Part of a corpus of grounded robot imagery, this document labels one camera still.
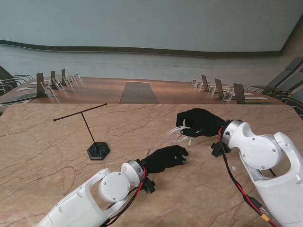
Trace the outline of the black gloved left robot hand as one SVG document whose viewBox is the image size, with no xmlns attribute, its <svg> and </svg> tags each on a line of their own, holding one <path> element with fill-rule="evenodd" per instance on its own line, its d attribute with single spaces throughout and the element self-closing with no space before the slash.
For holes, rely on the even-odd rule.
<svg viewBox="0 0 303 227">
<path fill-rule="evenodd" d="M 172 168 L 187 163 L 189 153 L 179 145 L 168 146 L 154 151 L 152 154 L 141 160 L 147 173 L 157 174 L 166 168 Z"/>
</svg>

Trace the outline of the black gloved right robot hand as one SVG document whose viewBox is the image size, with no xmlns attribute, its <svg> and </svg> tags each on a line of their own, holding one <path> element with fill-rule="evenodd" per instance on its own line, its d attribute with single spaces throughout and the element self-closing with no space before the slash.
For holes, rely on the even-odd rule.
<svg viewBox="0 0 303 227">
<path fill-rule="evenodd" d="M 225 124 L 225 120 L 207 111 L 194 108 L 177 114 L 176 126 L 186 126 L 182 130 L 183 135 L 189 137 L 212 137 L 218 135 L 219 129 Z"/>
</svg>

